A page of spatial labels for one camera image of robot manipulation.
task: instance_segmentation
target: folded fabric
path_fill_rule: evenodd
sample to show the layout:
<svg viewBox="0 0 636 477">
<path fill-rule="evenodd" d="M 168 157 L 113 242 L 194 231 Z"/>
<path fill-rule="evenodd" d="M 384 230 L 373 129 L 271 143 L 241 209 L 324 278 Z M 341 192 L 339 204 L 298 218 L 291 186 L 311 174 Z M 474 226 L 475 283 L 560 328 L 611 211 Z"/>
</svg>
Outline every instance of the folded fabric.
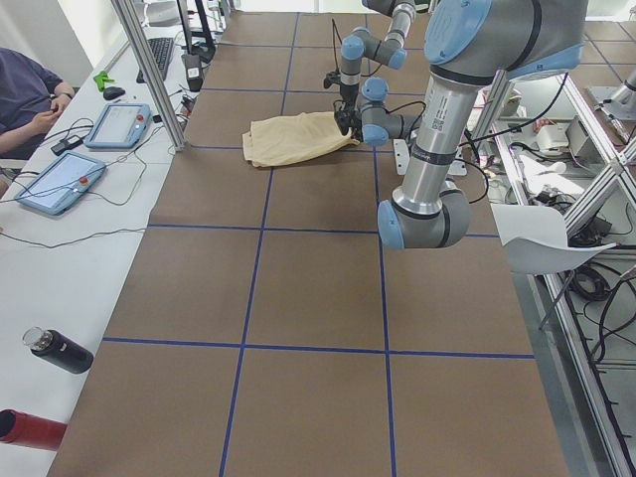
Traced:
<svg viewBox="0 0 636 477">
<path fill-rule="evenodd" d="M 333 112 L 300 113 L 253 121 L 242 136 L 242 153 L 254 167 L 295 164 L 359 144 L 343 136 Z"/>
</svg>

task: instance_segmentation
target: person's hand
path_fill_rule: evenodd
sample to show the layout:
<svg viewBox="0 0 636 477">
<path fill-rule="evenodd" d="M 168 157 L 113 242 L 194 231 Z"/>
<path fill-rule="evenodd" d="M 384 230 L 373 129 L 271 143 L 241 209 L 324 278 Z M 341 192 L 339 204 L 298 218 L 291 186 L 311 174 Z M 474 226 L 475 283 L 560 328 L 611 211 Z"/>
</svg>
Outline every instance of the person's hand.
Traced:
<svg viewBox="0 0 636 477">
<path fill-rule="evenodd" d="M 61 94 L 54 97 L 51 101 L 51 111 L 53 111 L 57 116 L 60 116 L 69 104 L 71 104 L 71 99 L 65 94 Z"/>
<path fill-rule="evenodd" d="M 33 116 L 33 119 L 31 119 L 31 124 L 33 124 L 33 128 L 36 134 L 46 134 L 51 130 L 59 117 L 60 115 L 56 112 L 39 112 L 38 114 Z"/>
</svg>

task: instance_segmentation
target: red can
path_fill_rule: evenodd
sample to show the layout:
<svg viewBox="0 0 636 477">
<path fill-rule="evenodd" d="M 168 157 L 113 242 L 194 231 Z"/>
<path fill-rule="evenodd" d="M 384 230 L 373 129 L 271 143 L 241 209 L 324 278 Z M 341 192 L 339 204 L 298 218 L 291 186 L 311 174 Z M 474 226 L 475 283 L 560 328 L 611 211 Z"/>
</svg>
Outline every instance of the red can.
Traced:
<svg viewBox="0 0 636 477">
<path fill-rule="evenodd" d="M 58 450 L 67 425 L 13 409 L 0 411 L 0 442 Z"/>
</svg>

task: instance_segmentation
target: white table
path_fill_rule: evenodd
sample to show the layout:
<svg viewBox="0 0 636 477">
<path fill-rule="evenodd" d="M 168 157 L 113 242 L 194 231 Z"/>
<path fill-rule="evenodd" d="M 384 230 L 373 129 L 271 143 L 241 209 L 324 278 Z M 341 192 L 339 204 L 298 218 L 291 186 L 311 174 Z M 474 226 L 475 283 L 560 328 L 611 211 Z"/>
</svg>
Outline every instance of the white table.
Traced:
<svg viewBox="0 0 636 477">
<path fill-rule="evenodd" d="M 174 37 L 179 30 L 180 27 L 149 29 L 147 36 Z M 52 133 L 70 127 L 80 117 L 97 119 L 105 101 L 92 76 L 103 70 L 124 43 L 125 38 L 122 37 L 113 45 Z M 178 47 L 175 47 L 173 55 L 165 81 L 169 94 L 180 89 L 179 84 L 187 85 Z M 128 47 L 109 71 L 109 76 L 127 91 L 121 102 L 148 103 L 156 114 L 147 86 L 135 82 L 137 71 L 137 63 Z M 181 93 L 171 98 L 176 106 L 181 100 Z M 156 127 L 151 124 L 142 140 L 148 138 Z M 79 134 L 87 132 L 88 129 L 80 130 Z M 88 151 L 83 145 L 76 151 L 106 163 L 122 155 L 120 152 Z M 49 244 L 87 237 L 96 232 L 142 229 L 157 200 L 173 152 L 165 129 L 158 131 L 139 150 L 138 154 L 148 168 L 125 206 L 116 207 L 98 196 L 88 195 L 61 217 L 51 218 L 15 202 L 3 203 L 0 204 L 0 227 L 8 235 Z M 24 170 L 41 171 L 55 159 L 50 146 L 41 147 Z M 123 202 L 141 170 L 141 163 L 131 155 L 125 162 L 108 167 L 92 190 L 112 201 Z M 4 199 L 12 198 L 20 189 L 18 185 L 12 185 Z M 142 233 L 120 233 L 46 249 L 0 237 L 0 376 L 3 379 L 0 408 L 14 408 L 53 420 L 69 421 L 87 373 L 72 375 L 32 356 L 22 344 L 22 335 L 32 326 L 53 328 L 95 353 L 141 238 Z M 0 444 L 0 475 L 44 476 L 54 457 L 55 453 L 50 451 Z"/>
</svg>

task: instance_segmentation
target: black keyboard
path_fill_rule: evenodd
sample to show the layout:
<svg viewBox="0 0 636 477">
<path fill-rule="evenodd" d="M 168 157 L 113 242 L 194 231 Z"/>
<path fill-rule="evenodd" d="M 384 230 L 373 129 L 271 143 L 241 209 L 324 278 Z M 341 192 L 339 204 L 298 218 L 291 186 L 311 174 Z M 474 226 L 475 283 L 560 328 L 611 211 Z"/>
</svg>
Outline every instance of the black keyboard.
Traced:
<svg viewBox="0 0 636 477">
<path fill-rule="evenodd" d="M 151 38 L 148 40 L 152 55 L 155 57 L 157 67 L 159 67 L 159 73 L 161 73 L 161 79 L 164 80 L 168 75 L 168 66 L 170 60 L 172 60 L 172 49 L 175 46 L 175 42 L 172 38 Z M 137 82 L 146 82 L 143 78 L 143 72 L 139 70 L 137 74 Z"/>
</svg>

